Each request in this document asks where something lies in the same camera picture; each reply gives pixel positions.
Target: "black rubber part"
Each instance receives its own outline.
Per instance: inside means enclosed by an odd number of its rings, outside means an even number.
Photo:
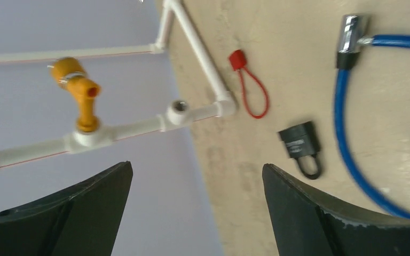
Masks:
[[[337,52],[337,69],[350,70],[352,69],[358,60],[359,52],[354,53],[341,53]]]
[[[321,174],[322,174],[322,167],[321,167],[321,162],[317,157],[317,154],[313,154],[310,155],[311,157],[313,157],[313,159],[315,160],[315,165],[317,166],[317,169],[315,170],[314,173],[309,173],[306,172],[304,169],[303,164],[301,163],[300,157],[299,158],[295,158],[296,164],[298,165],[299,170],[301,171],[301,173],[308,179],[310,180],[316,180],[318,179]]]
[[[278,255],[410,255],[410,220],[342,201],[273,164],[262,177]]]

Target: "red cord loop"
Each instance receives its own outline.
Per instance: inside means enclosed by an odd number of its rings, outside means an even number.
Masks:
[[[245,57],[245,54],[241,50],[236,50],[232,54],[230,54],[229,58],[230,64],[233,67],[233,70],[238,72],[238,75],[240,77],[240,82],[241,82],[241,91],[243,94],[243,104],[246,108],[247,113],[252,116],[255,119],[261,119],[263,118],[266,113],[268,113],[268,109],[270,108],[270,98],[268,96],[268,91],[266,91],[265,86],[263,86],[262,82],[254,75],[252,72],[250,72],[247,67],[247,60]],[[245,80],[243,78],[243,73],[241,70],[246,71],[246,73],[257,83],[257,85],[262,89],[263,96],[265,97],[265,109],[260,115],[255,115],[252,110],[249,107],[249,103],[247,101],[247,91],[245,87]]]

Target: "yellow pipe fitting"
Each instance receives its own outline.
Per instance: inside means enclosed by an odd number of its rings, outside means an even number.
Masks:
[[[76,127],[83,132],[93,132],[99,127],[95,116],[94,102],[101,87],[87,78],[87,73],[78,60],[72,57],[55,61],[51,66],[51,75],[62,89],[67,90],[79,106],[79,118]]]

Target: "beige floor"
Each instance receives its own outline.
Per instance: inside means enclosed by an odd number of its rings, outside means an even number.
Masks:
[[[272,100],[268,116],[261,120],[251,119],[240,108],[234,116],[192,126],[226,255],[277,255],[261,170],[264,163],[274,163],[305,180],[276,134],[302,121],[316,122],[326,164],[322,178],[306,182],[379,211],[352,182],[336,150],[332,125],[336,38],[341,16],[353,12],[373,15],[372,34],[410,34],[410,1],[184,0],[184,5],[239,102],[238,77],[227,60],[239,48]],[[194,106],[212,102],[209,85],[178,23],[169,48],[182,97]],[[366,49],[359,64],[348,99],[352,151],[380,190],[410,208],[410,51]],[[255,84],[248,86],[254,109],[260,109],[260,90]]]

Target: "white wall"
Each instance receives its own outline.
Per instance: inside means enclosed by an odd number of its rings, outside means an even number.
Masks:
[[[145,44],[155,40],[157,27],[149,1],[0,0],[0,53]],[[0,149],[58,138],[74,127],[76,104],[46,64],[0,66]],[[102,86],[97,113],[106,124],[152,117],[178,98],[166,54],[87,60],[83,66]],[[127,160],[134,178],[113,255],[223,254],[186,129],[4,169],[0,211]]]

